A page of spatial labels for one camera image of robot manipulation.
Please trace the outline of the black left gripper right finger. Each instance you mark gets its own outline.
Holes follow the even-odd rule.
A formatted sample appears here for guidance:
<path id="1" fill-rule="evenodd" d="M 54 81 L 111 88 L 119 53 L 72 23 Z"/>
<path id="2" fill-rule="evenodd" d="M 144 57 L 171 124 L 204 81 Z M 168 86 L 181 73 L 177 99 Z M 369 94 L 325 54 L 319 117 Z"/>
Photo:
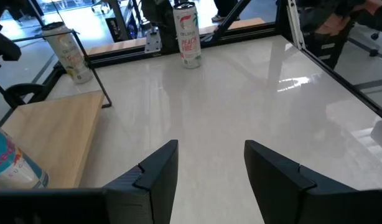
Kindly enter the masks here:
<path id="1" fill-rule="evenodd" d="M 382 189 L 356 190 L 253 140 L 244 159 L 265 223 L 382 223 Z"/>

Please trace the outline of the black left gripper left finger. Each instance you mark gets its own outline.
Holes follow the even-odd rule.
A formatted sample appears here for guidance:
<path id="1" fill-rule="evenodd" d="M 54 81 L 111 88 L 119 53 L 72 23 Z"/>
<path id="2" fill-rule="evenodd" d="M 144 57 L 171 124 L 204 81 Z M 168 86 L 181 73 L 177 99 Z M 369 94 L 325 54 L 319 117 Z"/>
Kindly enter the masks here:
<path id="1" fill-rule="evenodd" d="M 100 188 L 0 190 L 0 223 L 169 223 L 178 168 L 173 139 Z"/>

